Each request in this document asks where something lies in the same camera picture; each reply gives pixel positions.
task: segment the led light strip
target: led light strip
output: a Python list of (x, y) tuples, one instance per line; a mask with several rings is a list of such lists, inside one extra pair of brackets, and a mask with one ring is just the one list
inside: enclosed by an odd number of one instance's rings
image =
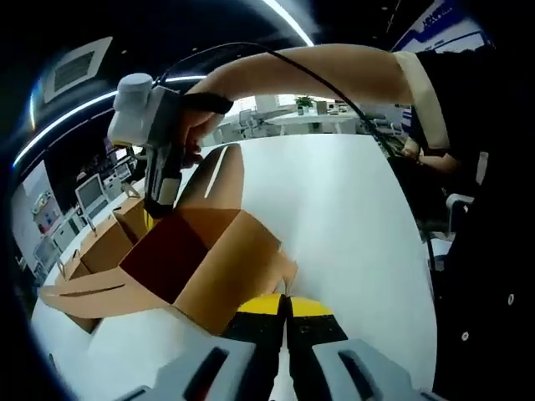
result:
[[(206, 75), (191, 75), (191, 76), (187, 76), (187, 77), (171, 77), (171, 78), (168, 78), (166, 80), (166, 82), (178, 82), (178, 81), (190, 81), (190, 80), (195, 80), (195, 79), (204, 79), (206, 77)], [(61, 123), (63, 123), (65, 120), (71, 118), (73, 115), (79, 113), (80, 111), (84, 110), (84, 109), (87, 109), (89, 106), (92, 106), (93, 104), (97, 104), (103, 100), (106, 100), (108, 98), (112, 98), (114, 97), (115, 95), (117, 94), (117, 91), (114, 90), (113, 92), (109, 92), (107, 94), (103, 94), (101, 96), (99, 96), (98, 98), (95, 98), (95, 99), (92, 99), (90, 100), (89, 102), (86, 102), (84, 104), (81, 104), (80, 106), (70, 110), (68, 113), (62, 115), (61, 117), (59, 117), (58, 119), (56, 119), (54, 122), (52, 122), (50, 125), (48, 125), (46, 128), (44, 128), (41, 132), (39, 132), (37, 135), (35, 135), (35, 137), (30, 140), (24, 147), (23, 149), (19, 152), (19, 154), (17, 155), (17, 157), (15, 158), (15, 161), (13, 162), (13, 165), (12, 167), (15, 167), (18, 162), (48, 133), (50, 132), (52, 129), (56, 128), (58, 125), (60, 125)], [(30, 105), (31, 105), (31, 111), (32, 111), (32, 114), (30, 116), (30, 118), (32, 118), (33, 116), (33, 99), (30, 100)]]
[(299, 26), (297, 21), (286, 11), (279, 3), (275, 0), (263, 0), (275, 13), (281, 16), (281, 18), (288, 23), (290, 27), (295, 31), (297, 35), (307, 44), (307, 46), (312, 47), (314, 43), (308, 35), (303, 31)]
[(33, 104), (33, 92), (30, 96), (30, 124), (32, 125), (32, 130), (35, 131), (35, 112), (34, 112), (34, 104)]

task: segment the white table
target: white table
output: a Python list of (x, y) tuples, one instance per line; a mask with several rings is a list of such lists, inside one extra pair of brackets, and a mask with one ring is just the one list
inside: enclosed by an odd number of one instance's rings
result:
[(309, 123), (334, 123), (336, 133), (342, 134), (340, 123), (349, 121), (351, 119), (358, 119), (359, 115), (355, 112), (347, 112), (340, 114), (318, 114), (315, 109), (309, 110), (308, 113), (299, 115), (297, 112), (279, 115), (272, 119), (267, 119), (265, 122), (273, 125), (281, 125), (281, 136), (286, 132), (286, 125), (291, 124), (309, 124)]
[[(415, 387), (431, 388), (436, 320), (425, 250), (374, 140), (293, 135), (241, 145), (242, 208), (297, 260), (292, 294), (323, 302), (350, 338), (363, 338), (406, 368)], [(185, 172), (184, 182), (191, 173)], [(57, 274), (55, 267), (47, 283)], [(204, 339), (179, 313), (166, 310), (106, 318), (90, 336), (38, 301), (32, 326), (65, 381), (86, 399), (112, 399), (141, 384), (152, 386), (160, 366)]]

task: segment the potted plant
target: potted plant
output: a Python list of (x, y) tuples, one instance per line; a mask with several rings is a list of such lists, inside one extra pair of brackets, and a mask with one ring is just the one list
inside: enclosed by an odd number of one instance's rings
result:
[(295, 98), (295, 104), (298, 106), (298, 115), (307, 114), (312, 105), (312, 99), (308, 96), (298, 96)]

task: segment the open cardboard box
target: open cardboard box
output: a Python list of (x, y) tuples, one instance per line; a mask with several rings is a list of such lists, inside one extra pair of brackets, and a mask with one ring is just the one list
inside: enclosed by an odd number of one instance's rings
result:
[(243, 180), (240, 146), (213, 150), (191, 177), (175, 212), (117, 267), (43, 287), (41, 298), (83, 318), (171, 304), (220, 334), (249, 299), (272, 293), (281, 280), (288, 291), (297, 271), (279, 251), (280, 241), (241, 209)]
[[(109, 270), (132, 249), (133, 242), (123, 232), (113, 216), (108, 216), (98, 224), (83, 240), (80, 251), (75, 251), (67, 263), (59, 266), (55, 286), (61, 287), (80, 277)], [(93, 332), (99, 319), (67, 316), (86, 332)]]

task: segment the cable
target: cable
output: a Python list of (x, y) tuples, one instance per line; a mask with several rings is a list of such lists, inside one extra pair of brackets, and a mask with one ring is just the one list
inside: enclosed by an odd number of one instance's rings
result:
[(252, 46), (252, 47), (256, 47), (256, 48), (261, 48), (263, 51), (265, 51), (266, 53), (269, 53), (271, 54), (272, 56), (275, 56), (276, 58), (279, 58), (281, 59), (282, 61), (288, 63), (288, 64), (291, 64), (292, 66), (294, 66), (296, 69), (300, 69), (301, 71), (303, 71), (304, 73), (310, 75), (312, 78), (316, 79), (317, 81), (319, 81), (320, 83), (322, 83), (323, 85), (325, 85), (327, 88), (331, 89), (335, 94), (337, 94), (339, 96), (340, 99), (342, 99), (345, 103), (347, 103), (349, 105), (349, 107), (351, 107), (351, 109), (353, 109), (353, 111), (359, 115), (359, 118), (364, 121), (364, 124), (366, 126), (366, 128), (368, 129), (369, 133), (374, 137), (374, 139), (379, 142), (383, 149), (385, 149), (386, 153), (388, 154), (389, 157), (394, 157), (394, 151), (390, 148), (390, 145), (388, 145), (388, 143), (386, 142), (385, 138), (383, 137), (383, 134), (381, 134), (375, 127), (375, 125), (368, 119), (368, 117), (366, 117), (366, 114), (364, 114), (362, 112), (362, 110), (360, 110), (357, 105), (355, 103), (353, 103), (341, 90), (339, 90), (338, 88), (336, 88), (334, 85), (332, 85), (329, 81), (327, 81), (326, 79), (323, 79), (322, 77), (320, 77), (319, 75), (317, 75), (314, 71), (311, 71), (310, 69), (307, 69), (305, 66), (303, 66), (302, 64), (300, 63), (297, 63), (295, 61), (293, 61), (292, 59), (286, 57), (286, 56), (283, 56), (281, 55), (280, 53), (277, 53), (273, 50), (271, 50), (270, 48), (267, 48), (266, 46), (263, 46), (261, 44), (258, 44), (258, 43), (249, 43), (249, 42), (232, 42), (232, 43), (225, 43), (225, 44), (220, 44), (220, 45), (217, 45), (217, 46), (214, 46), (212, 48), (207, 48), (206, 50), (202, 50), (198, 53), (195, 53), (195, 54), (192, 54), (186, 58), (183, 58), (182, 60), (179, 60), (175, 63), (173, 63), (159, 78), (157, 78), (155, 80), (155, 83), (154, 85), (159, 85), (159, 84), (163, 84), (165, 81), (166, 81), (166, 78), (167, 78), (167, 75), (169, 75), (169, 73), (171, 72), (171, 70), (176, 67), (178, 64), (180, 63), (184, 63), (185, 61), (191, 59), (191, 58), (195, 58), (195, 57), (198, 57), (202, 54), (205, 54), (205, 53), (208, 53), (208, 52), (211, 52), (213, 50), (217, 50), (219, 48), (225, 48), (225, 47), (229, 47), (229, 46)]
[(427, 251), (429, 252), (429, 269), (434, 272), (436, 270), (435, 266), (435, 253), (433, 252), (433, 243), (431, 242), (431, 234), (426, 229), (421, 229), (422, 235), (425, 238), (425, 243), (427, 244)]

